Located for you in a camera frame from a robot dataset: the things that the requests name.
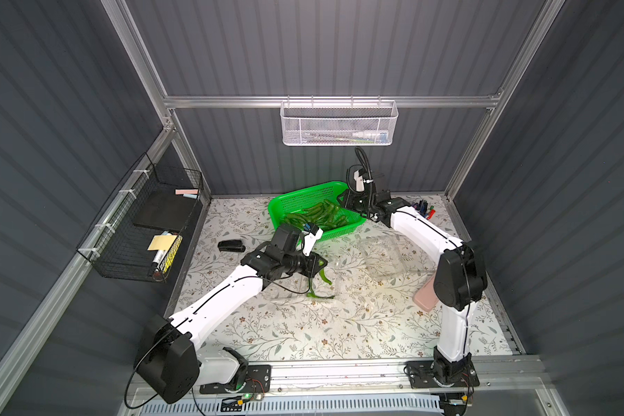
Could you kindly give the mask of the green plastic basket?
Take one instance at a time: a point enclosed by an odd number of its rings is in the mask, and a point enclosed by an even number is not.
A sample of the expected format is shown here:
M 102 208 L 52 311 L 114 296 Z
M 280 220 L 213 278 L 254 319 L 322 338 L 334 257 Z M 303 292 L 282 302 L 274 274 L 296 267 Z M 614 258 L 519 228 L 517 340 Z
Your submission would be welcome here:
M 289 224 L 303 230 L 312 223 L 322 229 L 322 241 L 355 232 L 366 220 L 338 203 L 347 190 L 344 182 L 331 181 L 275 197 L 268 204 L 272 224 L 275 229 Z

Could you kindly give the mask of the clear pepper container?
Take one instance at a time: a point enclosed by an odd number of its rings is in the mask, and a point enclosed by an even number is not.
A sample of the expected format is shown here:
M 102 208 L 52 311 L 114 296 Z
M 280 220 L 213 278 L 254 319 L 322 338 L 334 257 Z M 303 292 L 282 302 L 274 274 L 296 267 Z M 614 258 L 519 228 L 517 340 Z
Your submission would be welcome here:
M 325 258 L 321 256 L 315 258 L 312 269 L 315 275 L 308 278 L 308 289 L 305 294 L 308 298 L 315 300 L 334 300 L 336 298 L 336 287 L 325 273 L 327 265 L 328 261 Z
M 405 277 L 405 264 L 394 237 L 360 237 L 355 247 L 365 272 L 374 282 L 386 284 Z

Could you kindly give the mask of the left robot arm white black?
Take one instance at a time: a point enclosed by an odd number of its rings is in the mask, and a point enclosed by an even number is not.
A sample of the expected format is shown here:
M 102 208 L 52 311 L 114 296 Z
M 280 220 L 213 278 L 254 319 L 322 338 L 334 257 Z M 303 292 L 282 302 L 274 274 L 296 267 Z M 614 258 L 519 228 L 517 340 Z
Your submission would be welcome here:
M 280 280 L 313 279 L 327 265 L 316 253 L 323 231 L 316 224 L 277 227 L 273 238 L 244 255 L 233 272 L 191 306 L 168 318 L 156 315 L 143 330 L 133 373 L 168 404 L 197 385 L 243 388 L 249 362 L 233 348 L 212 348 L 207 338 L 233 312 Z

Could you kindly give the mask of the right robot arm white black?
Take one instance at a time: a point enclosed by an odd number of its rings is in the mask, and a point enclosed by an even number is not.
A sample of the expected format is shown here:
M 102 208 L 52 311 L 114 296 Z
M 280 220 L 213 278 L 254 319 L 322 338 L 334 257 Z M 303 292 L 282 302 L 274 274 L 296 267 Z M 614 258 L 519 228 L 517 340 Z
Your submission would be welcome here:
M 433 278 L 415 298 L 426 311 L 442 304 L 432 373 L 440 386 L 452 385 L 471 372 L 470 327 L 488 285 L 482 254 L 473 242 L 448 234 L 405 199 L 392 197 L 369 167 L 350 166 L 346 183 L 348 190 L 337 198 L 341 207 L 400 232 L 434 261 Z

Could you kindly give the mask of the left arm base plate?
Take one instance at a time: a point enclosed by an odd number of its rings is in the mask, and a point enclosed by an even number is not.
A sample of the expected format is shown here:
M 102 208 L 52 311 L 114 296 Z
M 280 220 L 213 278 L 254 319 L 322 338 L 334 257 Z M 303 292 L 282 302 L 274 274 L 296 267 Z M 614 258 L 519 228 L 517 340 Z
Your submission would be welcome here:
M 202 395 L 268 393 L 270 391 L 271 379 L 271 365 L 248 364 L 246 367 L 241 367 L 228 383 L 201 385 L 198 392 Z

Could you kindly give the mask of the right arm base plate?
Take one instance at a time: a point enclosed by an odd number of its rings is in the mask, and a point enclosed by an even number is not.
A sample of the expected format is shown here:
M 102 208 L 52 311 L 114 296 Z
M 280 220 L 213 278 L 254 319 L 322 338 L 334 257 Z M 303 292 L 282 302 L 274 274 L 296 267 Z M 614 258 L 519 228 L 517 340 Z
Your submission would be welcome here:
M 478 374 L 471 357 L 447 363 L 443 359 L 406 362 L 404 374 L 411 388 L 477 388 Z

